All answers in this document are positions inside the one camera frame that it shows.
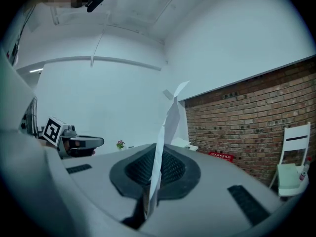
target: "paper sheet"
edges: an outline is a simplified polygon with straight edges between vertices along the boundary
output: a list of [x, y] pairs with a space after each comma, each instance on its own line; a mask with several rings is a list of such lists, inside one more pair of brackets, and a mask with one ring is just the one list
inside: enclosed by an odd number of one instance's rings
[[162, 162], [162, 152], [164, 144], [171, 144], [173, 140], [174, 134], [177, 130], [179, 121], [180, 121], [180, 113], [178, 108], [178, 95], [181, 90], [189, 83], [189, 81], [181, 83], [174, 95], [173, 95], [173, 103], [167, 112], [167, 116], [160, 128], [158, 134], [158, 140], [155, 151], [155, 159], [151, 177], [150, 191], [149, 191], [149, 204], [148, 204], [148, 216], [152, 214], [156, 205], [157, 205], [157, 193], [160, 188], [160, 180], [161, 180], [161, 162]]

